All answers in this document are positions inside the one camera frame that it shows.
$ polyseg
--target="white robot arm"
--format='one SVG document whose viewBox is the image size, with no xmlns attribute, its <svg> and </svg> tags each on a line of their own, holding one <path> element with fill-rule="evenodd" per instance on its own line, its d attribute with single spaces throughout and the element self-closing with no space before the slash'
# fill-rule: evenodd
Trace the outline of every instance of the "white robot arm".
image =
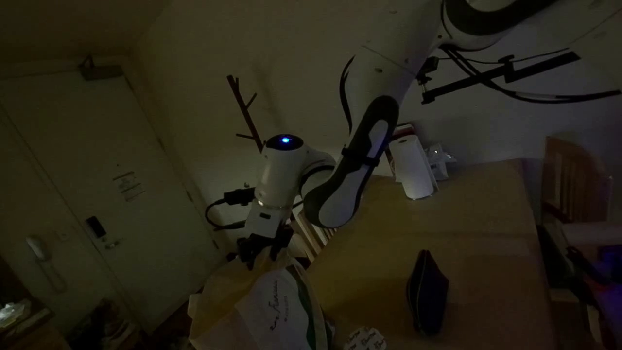
<svg viewBox="0 0 622 350">
<path fill-rule="evenodd" d="M 401 101 L 432 50 L 442 45 L 469 50 L 491 46 L 555 2 L 397 0 L 345 72 L 343 103 L 355 132 L 343 157 L 335 161 L 292 134 L 271 138 L 246 231 L 275 239 L 292 216 L 296 196 L 302 196 L 304 212 L 316 225 L 349 223 L 393 128 L 403 122 Z"/>
</svg>

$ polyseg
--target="wooden surface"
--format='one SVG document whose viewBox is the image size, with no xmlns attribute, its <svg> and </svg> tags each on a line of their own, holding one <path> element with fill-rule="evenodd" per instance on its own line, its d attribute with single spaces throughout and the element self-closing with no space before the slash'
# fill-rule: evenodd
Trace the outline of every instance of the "wooden surface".
<svg viewBox="0 0 622 350">
<path fill-rule="evenodd" d="M 413 330 L 407 305 L 421 249 L 452 282 L 434 338 Z M 357 220 L 310 276 L 329 317 L 380 328 L 390 348 L 555 348 L 533 216 L 520 173 L 506 163 L 460 171 L 417 202 L 392 179 L 374 179 Z"/>
<path fill-rule="evenodd" d="M 600 221 L 609 218 L 613 177 L 584 146 L 547 138 L 543 171 L 543 212 L 563 221 Z"/>
<path fill-rule="evenodd" d="M 22 340 L 9 346 L 9 350 L 71 350 L 53 323 L 44 323 L 32 328 Z"/>
</svg>

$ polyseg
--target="white wall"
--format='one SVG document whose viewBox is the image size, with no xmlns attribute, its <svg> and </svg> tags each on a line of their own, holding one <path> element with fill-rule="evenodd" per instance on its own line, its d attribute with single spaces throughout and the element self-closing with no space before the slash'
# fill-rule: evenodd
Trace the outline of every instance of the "white wall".
<svg viewBox="0 0 622 350">
<path fill-rule="evenodd" d="M 339 103 L 343 64 L 388 4 L 176 0 L 164 10 L 137 45 L 135 60 L 160 101 L 174 146 L 209 200 L 246 181 L 255 183 L 261 169 L 255 146 L 234 138 L 246 124 L 226 76 L 242 76 L 244 91 L 259 93 L 254 116 L 265 138 L 289 130 L 337 151 L 347 138 Z M 473 56 L 526 56 L 559 45 L 526 25 Z M 444 62 L 434 83 L 458 78 L 463 74 Z M 582 93 L 613 83 L 586 64 L 572 64 L 512 87 Z M 526 105 L 485 87 L 458 91 L 427 107 L 421 105 L 421 89 L 413 87 L 405 101 L 405 113 L 413 115 L 427 140 L 446 144 L 465 163 L 541 157 L 547 134 L 621 126 L 621 107 L 621 99 Z"/>
</svg>

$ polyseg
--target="ceiling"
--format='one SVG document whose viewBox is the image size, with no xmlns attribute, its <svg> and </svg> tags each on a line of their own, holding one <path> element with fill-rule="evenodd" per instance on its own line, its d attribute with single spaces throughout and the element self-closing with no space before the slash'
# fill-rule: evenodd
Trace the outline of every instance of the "ceiling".
<svg viewBox="0 0 622 350">
<path fill-rule="evenodd" d="M 129 52 L 170 0 L 0 0 L 0 62 Z"/>
</svg>

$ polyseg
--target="black cable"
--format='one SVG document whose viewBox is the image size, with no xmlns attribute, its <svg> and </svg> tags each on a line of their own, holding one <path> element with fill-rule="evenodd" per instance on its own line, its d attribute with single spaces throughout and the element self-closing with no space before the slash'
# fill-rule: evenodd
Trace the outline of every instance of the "black cable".
<svg viewBox="0 0 622 350">
<path fill-rule="evenodd" d="M 339 80 L 339 99 L 343 103 L 343 109 L 345 109 L 345 115 L 349 120 L 349 132 L 353 132 L 353 113 L 351 113 L 351 103 L 349 103 L 349 93 L 347 93 L 347 81 L 349 81 L 353 60 L 355 60 L 355 56 L 347 62 L 347 66 L 343 68 L 343 76 Z"/>
<path fill-rule="evenodd" d="M 471 56 L 463 56 L 465 60 L 469 62 L 475 62 L 475 64 L 489 64 L 489 66 L 502 66 L 506 62 L 528 62 L 528 60 L 537 60 L 537 58 L 543 58 L 543 56 L 555 56 L 555 54 L 561 54 L 561 52 L 566 52 L 570 50 L 568 46 L 565 48 L 557 48 L 557 50 L 547 50 L 547 52 L 539 52 L 539 54 L 532 54 L 532 56 L 520 56 L 520 58 L 512 58 L 512 60 L 479 60 L 479 58 L 471 58 Z"/>
<path fill-rule="evenodd" d="M 514 91 L 514 89 L 506 89 L 498 83 L 495 83 L 489 78 L 483 78 L 483 74 L 465 58 L 462 56 L 454 46 L 442 46 L 442 50 L 462 68 L 465 70 L 469 76 L 481 78 L 481 81 L 491 87 L 497 89 L 508 97 L 520 99 L 520 101 L 528 101 L 528 103 L 545 103 L 545 105 L 561 105 L 561 103 L 582 103 L 582 101 L 594 101 L 594 99 L 605 99 L 605 97 L 613 97 L 613 95 L 621 95 L 621 89 L 611 89 L 611 91 L 600 91 L 600 93 L 584 93 L 584 95 L 557 95 L 557 93 L 526 93 L 526 91 Z"/>
<path fill-rule="evenodd" d="M 222 231 L 222 229 L 242 229 L 246 227 L 246 220 L 240 220 L 240 221 L 234 221 L 234 223 L 219 223 L 211 218 L 211 212 L 213 208 L 217 206 L 222 206 L 222 204 L 242 204 L 242 206 L 248 206 L 250 202 L 254 202 L 255 198 L 255 188 L 238 188 L 238 190 L 230 190 L 226 192 L 221 200 L 213 202 L 207 212 L 205 212 L 205 218 L 211 221 L 211 225 L 217 229 L 217 231 Z"/>
</svg>

